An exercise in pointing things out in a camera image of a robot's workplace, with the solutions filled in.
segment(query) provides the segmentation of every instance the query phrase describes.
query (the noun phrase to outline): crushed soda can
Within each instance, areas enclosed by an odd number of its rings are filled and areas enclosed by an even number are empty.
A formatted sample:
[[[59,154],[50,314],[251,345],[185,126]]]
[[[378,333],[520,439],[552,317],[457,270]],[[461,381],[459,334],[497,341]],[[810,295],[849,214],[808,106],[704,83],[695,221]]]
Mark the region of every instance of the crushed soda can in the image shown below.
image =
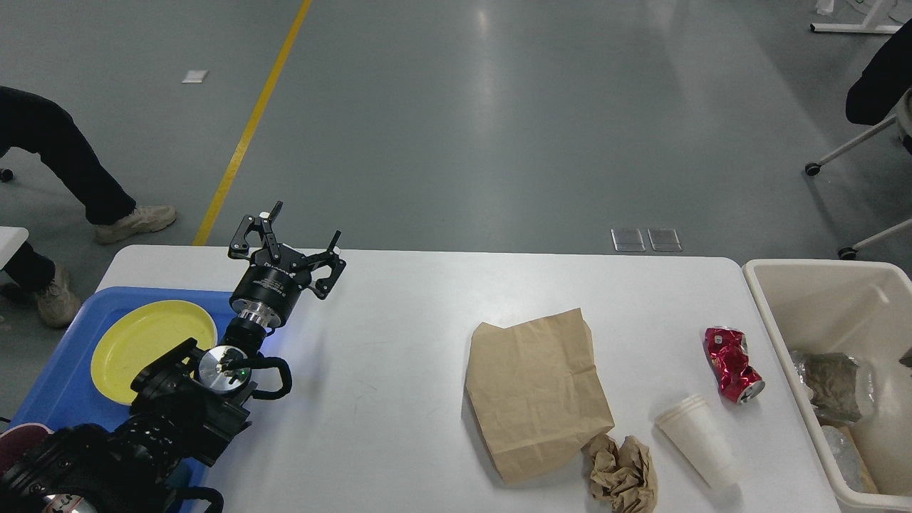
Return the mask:
[[[766,383],[748,362],[744,333],[715,326],[706,330],[704,341],[723,397],[733,403],[747,403],[763,391]]]

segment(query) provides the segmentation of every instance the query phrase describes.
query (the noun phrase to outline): white paper cup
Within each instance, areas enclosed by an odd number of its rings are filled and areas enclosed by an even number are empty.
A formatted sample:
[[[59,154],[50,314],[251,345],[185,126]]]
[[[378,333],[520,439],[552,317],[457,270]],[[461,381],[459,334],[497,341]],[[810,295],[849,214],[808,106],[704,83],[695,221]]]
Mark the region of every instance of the white paper cup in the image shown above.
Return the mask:
[[[710,488],[724,488],[741,478],[741,466],[712,418],[702,395],[691,395],[656,418],[656,425],[668,435]]]

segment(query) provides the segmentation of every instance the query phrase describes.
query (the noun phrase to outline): beige shoe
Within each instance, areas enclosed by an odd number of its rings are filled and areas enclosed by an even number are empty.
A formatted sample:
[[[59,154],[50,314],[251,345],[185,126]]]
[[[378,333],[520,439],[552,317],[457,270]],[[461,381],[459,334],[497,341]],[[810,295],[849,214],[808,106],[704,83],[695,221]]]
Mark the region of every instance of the beige shoe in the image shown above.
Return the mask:
[[[138,206],[128,216],[113,225],[95,225],[95,242],[114,244],[129,236],[157,232],[177,219],[177,210],[169,205]]]
[[[69,273],[54,264],[54,279],[44,290],[35,293],[38,316],[51,328],[65,328],[76,317],[82,301],[69,289]]]

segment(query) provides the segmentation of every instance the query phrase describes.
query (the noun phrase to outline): trash bin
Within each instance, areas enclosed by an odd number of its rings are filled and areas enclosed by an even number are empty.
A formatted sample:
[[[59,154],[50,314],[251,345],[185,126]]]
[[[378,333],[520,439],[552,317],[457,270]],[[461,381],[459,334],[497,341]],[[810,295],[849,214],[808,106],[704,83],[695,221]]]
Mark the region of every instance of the trash bin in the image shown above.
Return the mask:
[[[857,508],[912,511],[912,282],[896,266],[838,260],[752,260],[744,266],[770,340],[836,496]],[[844,352],[873,368],[876,408],[850,428],[880,493],[848,487],[789,351]]]

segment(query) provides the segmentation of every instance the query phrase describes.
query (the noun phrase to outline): aluminum foil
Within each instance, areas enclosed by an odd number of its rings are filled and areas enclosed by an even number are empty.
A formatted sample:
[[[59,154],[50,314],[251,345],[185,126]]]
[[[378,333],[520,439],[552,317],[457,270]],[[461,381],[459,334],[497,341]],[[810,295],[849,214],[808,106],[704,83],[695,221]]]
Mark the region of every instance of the aluminum foil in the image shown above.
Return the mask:
[[[811,389],[817,418],[852,425],[874,412],[870,365],[842,352],[789,353],[801,382]]]

